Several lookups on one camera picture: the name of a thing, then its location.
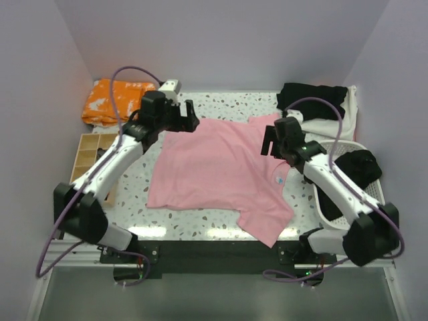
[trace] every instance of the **orange cloth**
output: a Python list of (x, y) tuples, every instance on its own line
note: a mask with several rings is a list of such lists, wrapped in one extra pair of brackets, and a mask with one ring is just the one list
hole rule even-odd
[[(110, 102), (109, 87), (109, 79), (101, 79), (94, 83), (82, 112), (82, 120), (86, 124), (112, 126), (117, 123)], [(114, 101), (118, 107), (121, 120), (126, 122), (131, 113), (140, 108), (141, 97), (148, 90), (156, 90), (154, 84), (114, 81)]]

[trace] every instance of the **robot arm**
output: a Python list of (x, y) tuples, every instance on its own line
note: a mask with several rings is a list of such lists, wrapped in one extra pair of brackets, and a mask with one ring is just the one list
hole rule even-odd
[[(137, 236), (109, 223), (100, 204), (124, 171), (158, 140), (160, 132), (164, 130), (195, 131), (199, 120), (195, 115), (191, 100), (185, 102), (187, 115), (181, 115), (180, 104), (177, 102), (180, 87), (178, 80), (168, 80), (159, 90), (149, 91), (142, 97), (140, 110), (136, 112), (138, 118), (134, 119), (131, 116), (123, 126), (122, 144), (106, 164), (87, 182), (82, 196), (62, 221), (60, 225), (62, 231), (91, 244), (113, 247), (120, 251), (138, 251)], [(71, 185), (61, 183), (56, 187), (53, 192), (55, 220), (88, 177), (91, 177), (98, 165), (115, 151), (118, 143), (119, 136), (88, 172)]]
[(299, 255), (346, 255), (354, 264), (363, 266), (396, 249), (399, 239), (392, 227), (361, 199), (380, 209), (398, 226), (397, 208), (390, 203), (381, 205), (335, 167), (339, 176), (356, 191), (359, 198), (345, 189), (332, 174), (325, 149), (315, 141), (305, 142), (304, 138), (300, 124), (294, 117), (281, 118), (275, 121), (274, 126), (266, 127), (261, 154), (269, 153), (272, 142), (270, 154), (285, 159), (309, 183), (316, 183), (341, 210), (350, 229), (341, 231), (319, 228), (306, 232), (300, 237), (302, 248)]

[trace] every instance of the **terrazzo table surface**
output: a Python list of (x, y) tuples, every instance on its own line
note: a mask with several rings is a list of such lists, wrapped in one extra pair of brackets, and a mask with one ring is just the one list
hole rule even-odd
[[(179, 101), (192, 99), (199, 118), (217, 118), (247, 122), (250, 116), (277, 112), (274, 92), (183, 92)], [(95, 127), (96, 133), (117, 132), (117, 127)], [(113, 208), (105, 208), (107, 218), (118, 226), (129, 229), (139, 239), (163, 240), (253, 240), (237, 224), (238, 211), (224, 209), (194, 209), (171, 211), (147, 209), (147, 195), (154, 164), (165, 133), (148, 152), (122, 175)], [(307, 134), (306, 140), (331, 139)], [(280, 240), (295, 240), (299, 235), (320, 226), (316, 216), (313, 188), (303, 181), (295, 169), (289, 171), (284, 185), (284, 199), (294, 210), (294, 218), (280, 235)]]

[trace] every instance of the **white wall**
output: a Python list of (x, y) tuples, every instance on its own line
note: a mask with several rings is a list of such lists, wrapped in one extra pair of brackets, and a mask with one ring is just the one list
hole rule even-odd
[(95, 78), (136, 64), (192, 90), (341, 84), (387, 2), (56, 0)]
[(345, 84), (357, 84), (358, 140), (378, 158), (407, 250), (399, 283), (414, 320), (428, 320), (428, 2), (391, 0)]
[(52, 0), (0, 2), (0, 318), (24, 320), (91, 77)]

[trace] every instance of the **wooden organizer box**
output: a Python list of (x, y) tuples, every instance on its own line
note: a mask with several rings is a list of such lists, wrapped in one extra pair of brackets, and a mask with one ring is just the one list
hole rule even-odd
[[(82, 134), (80, 137), (78, 152), (74, 160), (73, 172), (70, 182), (74, 182), (76, 179), (86, 173), (97, 161), (97, 150), (99, 148), (108, 150), (113, 144), (116, 136), (117, 134)], [(118, 183), (116, 182), (104, 200), (102, 204), (103, 206), (114, 206), (117, 187)]]

